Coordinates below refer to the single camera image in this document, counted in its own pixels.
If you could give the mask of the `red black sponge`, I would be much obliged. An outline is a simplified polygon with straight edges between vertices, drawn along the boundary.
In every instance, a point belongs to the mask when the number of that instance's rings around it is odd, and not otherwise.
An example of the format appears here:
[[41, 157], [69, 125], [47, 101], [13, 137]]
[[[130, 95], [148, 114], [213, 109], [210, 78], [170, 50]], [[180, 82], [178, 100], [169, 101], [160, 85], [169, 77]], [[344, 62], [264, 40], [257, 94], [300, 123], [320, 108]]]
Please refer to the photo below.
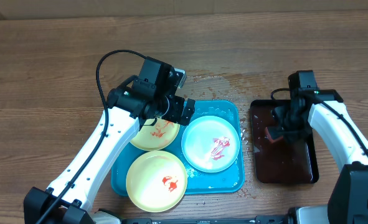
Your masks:
[[283, 134], [278, 127], [269, 126], [265, 128], [265, 135], [271, 144], [283, 140]]

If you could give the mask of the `light blue plate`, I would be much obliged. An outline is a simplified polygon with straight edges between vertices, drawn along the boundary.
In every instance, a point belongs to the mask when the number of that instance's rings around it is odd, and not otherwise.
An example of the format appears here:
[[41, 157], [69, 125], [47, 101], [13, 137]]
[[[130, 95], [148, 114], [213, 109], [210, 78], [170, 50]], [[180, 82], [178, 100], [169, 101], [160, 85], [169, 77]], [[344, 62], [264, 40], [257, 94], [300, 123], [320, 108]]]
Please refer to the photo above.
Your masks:
[[195, 169], [217, 173], [237, 159], [239, 136], [232, 124], [218, 116], [203, 116], [192, 121], [181, 139], [182, 153]]

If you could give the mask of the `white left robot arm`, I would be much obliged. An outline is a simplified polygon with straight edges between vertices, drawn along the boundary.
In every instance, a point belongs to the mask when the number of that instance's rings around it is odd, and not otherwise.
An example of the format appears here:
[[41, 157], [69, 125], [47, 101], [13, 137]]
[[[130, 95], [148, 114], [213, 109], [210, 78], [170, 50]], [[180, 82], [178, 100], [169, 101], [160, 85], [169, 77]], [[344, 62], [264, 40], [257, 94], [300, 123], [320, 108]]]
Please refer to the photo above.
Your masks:
[[147, 120], [189, 124], [195, 101], [176, 95], [186, 78], [184, 70], [145, 57], [139, 75], [101, 94], [103, 114], [73, 161], [45, 190], [33, 187], [24, 198], [25, 223], [120, 223], [110, 212], [90, 212], [98, 190]]

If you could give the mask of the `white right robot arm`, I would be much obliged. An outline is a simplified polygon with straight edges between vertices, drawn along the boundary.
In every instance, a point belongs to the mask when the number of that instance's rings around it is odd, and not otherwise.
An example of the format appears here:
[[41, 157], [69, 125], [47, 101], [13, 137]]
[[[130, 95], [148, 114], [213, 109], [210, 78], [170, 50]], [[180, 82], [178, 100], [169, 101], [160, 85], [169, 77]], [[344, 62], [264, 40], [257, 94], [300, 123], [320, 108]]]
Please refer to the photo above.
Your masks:
[[288, 85], [290, 103], [272, 111], [278, 124], [266, 128], [268, 139], [294, 143], [316, 131], [340, 171], [328, 204], [292, 208], [293, 223], [368, 223], [368, 140], [339, 93], [320, 89], [313, 71], [291, 74]]

